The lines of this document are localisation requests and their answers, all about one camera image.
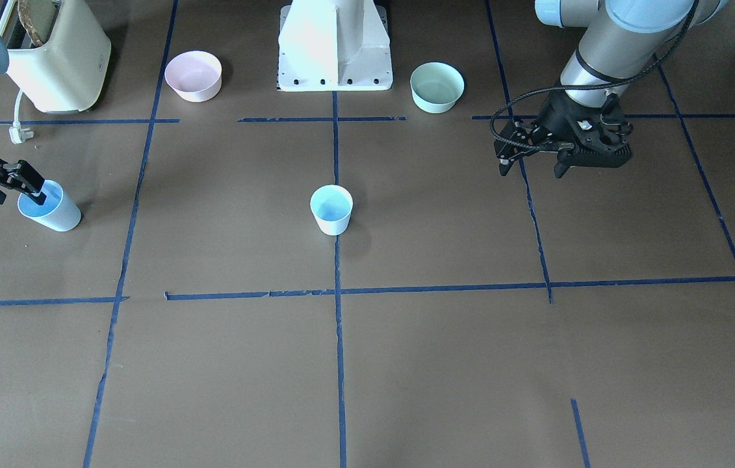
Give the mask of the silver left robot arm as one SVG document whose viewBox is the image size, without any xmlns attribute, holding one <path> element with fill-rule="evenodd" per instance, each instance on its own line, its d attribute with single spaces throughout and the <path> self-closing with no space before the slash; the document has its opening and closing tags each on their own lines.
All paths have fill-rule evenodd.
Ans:
<svg viewBox="0 0 735 468">
<path fill-rule="evenodd" d="M 554 86 L 526 92 L 516 103 L 545 95 L 537 118 L 510 119 L 496 131 L 500 174 L 537 152 L 556 155 L 557 178 L 570 168 L 620 168 L 632 157 L 632 125 L 620 98 L 658 67 L 653 59 L 669 44 L 669 57 L 691 27 L 706 23 L 724 1 L 537 1 L 542 23 L 583 27 L 585 33 Z"/>
</svg>

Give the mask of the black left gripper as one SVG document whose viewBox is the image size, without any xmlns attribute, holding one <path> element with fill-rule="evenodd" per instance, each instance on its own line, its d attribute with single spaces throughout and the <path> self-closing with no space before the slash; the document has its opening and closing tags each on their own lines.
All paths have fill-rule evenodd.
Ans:
<svg viewBox="0 0 735 468">
<path fill-rule="evenodd" d="M 620 168 L 632 159 L 628 137 L 632 125 L 625 119 L 619 95 L 605 94 L 594 109 L 573 100 L 563 90 L 546 98 L 539 116 L 530 123 L 515 118 L 495 139 L 498 171 L 506 177 L 513 165 L 537 152 L 554 152 L 554 177 L 570 168 Z"/>
</svg>

